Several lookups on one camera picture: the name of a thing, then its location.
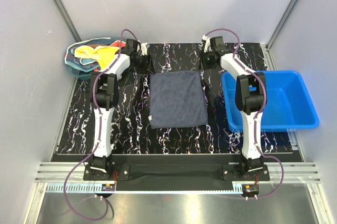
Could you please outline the dark blue towel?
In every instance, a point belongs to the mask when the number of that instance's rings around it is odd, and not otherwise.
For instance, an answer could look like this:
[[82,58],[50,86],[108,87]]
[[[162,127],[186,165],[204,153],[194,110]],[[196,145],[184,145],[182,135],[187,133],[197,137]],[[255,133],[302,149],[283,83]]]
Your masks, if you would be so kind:
[[151,128],[192,128],[206,125],[208,114],[197,71],[150,75]]

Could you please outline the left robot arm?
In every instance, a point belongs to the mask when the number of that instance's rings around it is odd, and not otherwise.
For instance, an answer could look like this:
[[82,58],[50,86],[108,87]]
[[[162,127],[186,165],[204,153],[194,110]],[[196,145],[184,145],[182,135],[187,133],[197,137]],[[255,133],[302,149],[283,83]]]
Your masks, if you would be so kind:
[[139,73],[150,71],[152,61],[148,48],[148,43],[128,38],[125,46],[117,49],[107,67],[92,73],[90,95],[95,115],[94,145],[85,161],[85,175],[107,180],[116,174],[111,160],[111,128],[112,116],[119,101],[117,82],[131,66]]

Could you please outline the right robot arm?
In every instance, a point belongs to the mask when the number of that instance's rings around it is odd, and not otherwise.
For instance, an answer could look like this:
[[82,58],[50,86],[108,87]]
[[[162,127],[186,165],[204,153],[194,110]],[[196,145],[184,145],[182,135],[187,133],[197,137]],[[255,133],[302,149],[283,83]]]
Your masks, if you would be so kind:
[[239,57],[226,49],[223,37],[202,37],[201,67],[226,70],[235,80],[235,105],[243,122],[243,146],[239,174],[251,180],[262,171],[261,120],[266,105],[266,81],[264,73],[256,73]]

